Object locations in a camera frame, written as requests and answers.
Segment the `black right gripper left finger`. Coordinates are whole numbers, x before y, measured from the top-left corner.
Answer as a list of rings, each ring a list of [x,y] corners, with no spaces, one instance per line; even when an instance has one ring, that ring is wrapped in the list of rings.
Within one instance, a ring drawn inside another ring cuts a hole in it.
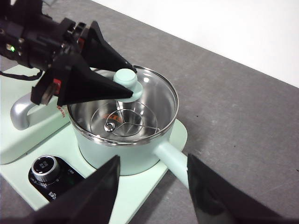
[[[23,218],[2,219],[2,224],[107,224],[113,210],[120,176],[120,158],[114,156],[87,178],[60,158],[37,158],[31,183],[39,184],[50,203]]]

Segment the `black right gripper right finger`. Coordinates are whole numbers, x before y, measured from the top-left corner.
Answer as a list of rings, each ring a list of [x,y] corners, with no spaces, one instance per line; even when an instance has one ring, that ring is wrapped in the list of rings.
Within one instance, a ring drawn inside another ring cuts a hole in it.
[[[200,224],[288,224],[209,168],[193,154],[187,156],[189,192]]]

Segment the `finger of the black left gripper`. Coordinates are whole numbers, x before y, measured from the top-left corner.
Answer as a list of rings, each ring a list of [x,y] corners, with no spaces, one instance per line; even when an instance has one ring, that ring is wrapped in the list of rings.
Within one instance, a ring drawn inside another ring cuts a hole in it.
[[[52,64],[53,79],[61,82],[58,105],[130,98],[133,92],[92,71],[80,54],[60,55]]]
[[[131,63],[106,42],[96,21],[91,23],[81,38],[84,39],[81,55],[90,67],[114,72],[120,69],[137,72]]]

